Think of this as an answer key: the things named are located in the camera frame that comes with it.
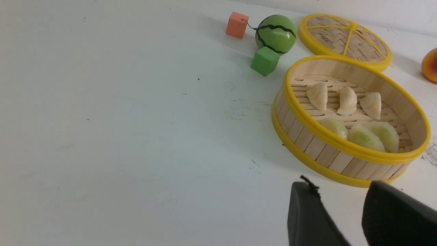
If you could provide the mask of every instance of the watermelon stripe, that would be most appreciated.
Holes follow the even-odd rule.
[[[285,27],[283,27],[283,26],[281,26],[281,25],[277,25],[277,26],[274,26],[274,25],[265,25],[265,26],[260,26],[260,27],[258,27],[257,28],[257,31],[258,30],[261,30],[261,29],[266,29],[266,28],[270,28],[270,29],[276,29],[276,28],[279,28],[279,29],[282,29],[283,31],[285,31],[285,32],[289,32],[289,33],[291,33],[291,35],[293,35],[293,37],[294,38],[296,38],[296,34],[293,32],[293,30],[291,30],[291,29],[288,29],[288,28],[285,28]]]
[[[277,51],[277,50],[275,50],[272,46],[267,45],[266,42],[261,38],[261,34],[260,34],[258,31],[257,31],[257,38],[258,38],[258,40],[261,42],[261,44],[263,44],[264,47],[267,47],[267,48],[269,48],[269,49],[271,49],[271,50],[273,50],[274,52],[279,53],[279,54],[285,54],[285,53],[287,53],[287,52],[283,52],[283,51]]]

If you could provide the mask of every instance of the peach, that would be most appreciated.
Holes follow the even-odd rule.
[[[422,73],[428,80],[437,84],[437,48],[428,52],[423,58]]]

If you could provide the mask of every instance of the toy fruit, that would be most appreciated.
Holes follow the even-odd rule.
[[[293,22],[283,15],[271,15],[256,28],[258,48],[267,47],[282,55],[291,50],[296,41]]]
[[[427,79],[437,83],[437,48],[428,52],[423,58],[422,73]]]

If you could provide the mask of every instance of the white dumpling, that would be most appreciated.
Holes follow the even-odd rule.
[[[337,114],[342,116],[352,115],[357,110],[357,95],[350,87],[344,87],[338,90],[340,94],[340,108]]]
[[[319,123],[324,126],[326,129],[332,131],[337,136],[343,139],[347,139],[347,129],[344,126],[344,123],[338,121],[334,118],[324,118],[319,120]]]
[[[360,105],[370,118],[381,119],[381,94],[378,92],[369,93],[363,99],[360,99]]]
[[[381,140],[363,125],[354,125],[347,134],[347,140],[364,148],[385,152]]]
[[[328,103],[328,86],[326,83],[320,82],[313,85],[306,91],[306,96],[309,102],[320,111],[326,110]]]
[[[399,135],[393,126],[387,122],[372,121],[364,124],[364,127],[375,134],[388,151],[398,153]]]

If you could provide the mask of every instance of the string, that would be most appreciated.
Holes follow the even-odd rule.
[[[310,192],[315,194],[320,199],[320,193],[319,193],[319,187],[313,184],[309,179],[303,175],[300,176],[301,179],[303,179],[309,186]]]
[[[251,27],[250,25],[249,25],[249,23],[245,20],[245,19],[241,19],[242,21],[244,21],[251,29],[253,29],[253,30],[255,30],[255,31],[257,31],[257,29],[256,28],[253,28],[253,27]]]

